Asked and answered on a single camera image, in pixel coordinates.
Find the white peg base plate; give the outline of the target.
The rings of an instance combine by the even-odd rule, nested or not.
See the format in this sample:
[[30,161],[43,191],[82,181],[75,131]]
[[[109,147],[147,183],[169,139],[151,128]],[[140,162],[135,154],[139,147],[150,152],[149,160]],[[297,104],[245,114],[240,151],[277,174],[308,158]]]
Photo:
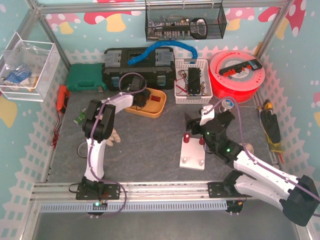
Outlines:
[[205,169],[204,146],[198,138],[190,138],[188,143],[181,141],[179,167],[203,171]]

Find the white work glove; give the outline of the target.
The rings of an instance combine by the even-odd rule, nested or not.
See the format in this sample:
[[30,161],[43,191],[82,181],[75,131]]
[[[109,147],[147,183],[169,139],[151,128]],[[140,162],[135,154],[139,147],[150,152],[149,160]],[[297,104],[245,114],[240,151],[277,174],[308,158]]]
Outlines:
[[116,129],[113,128],[110,137],[106,140],[106,145],[112,147],[114,145],[114,143],[120,143],[120,142],[121,142],[121,138],[120,138],[119,134],[117,133]]

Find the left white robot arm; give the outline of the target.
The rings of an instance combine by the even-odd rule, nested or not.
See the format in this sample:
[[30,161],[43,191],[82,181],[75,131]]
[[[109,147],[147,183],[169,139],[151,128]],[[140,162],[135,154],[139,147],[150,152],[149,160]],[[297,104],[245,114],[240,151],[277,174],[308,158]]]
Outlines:
[[104,100],[93,99],[89,102],[82,130],[87,143],[87,163],[84,178],[93,183],[106,183],[104,177],[104,153],[107,140],[112,136],[115,115],[134,103],[134,97],[146,90],[147,81],[137,72],[124,74],[119,82],[121,87],[125,77],[133,76],[127,90],[119,90],[117,95]]

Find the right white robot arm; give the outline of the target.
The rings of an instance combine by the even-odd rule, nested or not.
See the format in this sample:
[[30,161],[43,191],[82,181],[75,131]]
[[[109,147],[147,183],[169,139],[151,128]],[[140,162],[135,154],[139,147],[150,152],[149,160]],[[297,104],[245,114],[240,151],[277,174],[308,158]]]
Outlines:
[[233,168],[224,180],[225,192],[238,192],[273,205],[291,222],[305,227],[320,204],[313,179],[281,171],[254,156],[243,143],[229,139],[227,127],[235,118],[230,111],[215,114],[215,106],[207,104],[199,113],[201,117],[195,119],[184,115],[185,129],[200,135],[200,149],[205,154],[216,155]]

